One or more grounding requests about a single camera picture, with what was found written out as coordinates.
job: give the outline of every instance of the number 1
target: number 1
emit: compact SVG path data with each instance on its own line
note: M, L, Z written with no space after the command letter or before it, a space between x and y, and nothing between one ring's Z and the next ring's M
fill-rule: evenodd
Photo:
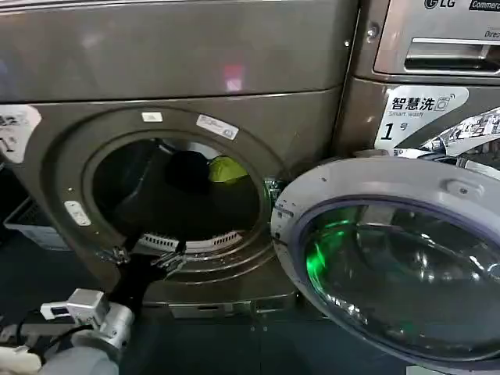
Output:
M393 123L388 123L386 125L386 127L388 127L387 129L387 133L385 134L385 137L382 137L381 139L383 139L384 141L390 141L392 139L392 137L390 137L391 135L391 132L392 132L392 127L394 126Z

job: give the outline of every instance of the gray plastic basket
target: gray plastic basket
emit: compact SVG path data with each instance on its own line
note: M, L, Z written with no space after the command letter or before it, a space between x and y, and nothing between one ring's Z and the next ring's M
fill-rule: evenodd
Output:
M18 230L42 248L58 252L70 251L68 245L50 226L43 212L31 199L24 201L3 224L7 229Z

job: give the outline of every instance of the lg logo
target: lg logo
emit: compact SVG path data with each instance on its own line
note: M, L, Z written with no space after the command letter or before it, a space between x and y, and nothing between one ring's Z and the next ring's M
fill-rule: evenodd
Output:
M423 0L423 4L427 9L434 9L438 4L440 8L453 8L455 0Z

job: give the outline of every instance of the stacked dryer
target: stacked dryer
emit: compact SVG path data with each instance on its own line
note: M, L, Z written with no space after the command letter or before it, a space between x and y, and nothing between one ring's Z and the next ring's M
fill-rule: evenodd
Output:
M0 148L104 288L142 234L135 252L187 243L149 302L274 309L295 288L271 209L328 153L356 15L352 0L3 1Z

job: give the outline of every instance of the sticker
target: sticker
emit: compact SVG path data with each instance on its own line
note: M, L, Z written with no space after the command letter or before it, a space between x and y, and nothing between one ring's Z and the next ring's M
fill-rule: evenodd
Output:
M22 163L41 116L31 105L0 105L0 150L13 163Z
M468 117L422 144L431 152L461 155L500 138L500 107Z
M406 367L406 375L441 375L433 370L424 369L419 366L407 366Z
M143 112L142 120L145 123L162 123L163 115L161 112Z
M439 117L464 105L465 87L399 86L389 91L375 148L394 148Z
M81 204L77 201L66 201L64 202L64 206L68 213L73 217L75 223L77 223L81 227L88 227L92 225L91 220L88 218Z
M239 129L230 125L229 123L224 123L223 121L213 119L205 115L200 115L196 125L211 131L212 133L218 134L224 138L231 139L232 141L236 138Z
M473 0L469 10L483 10L485 12L500 12L500 0Z

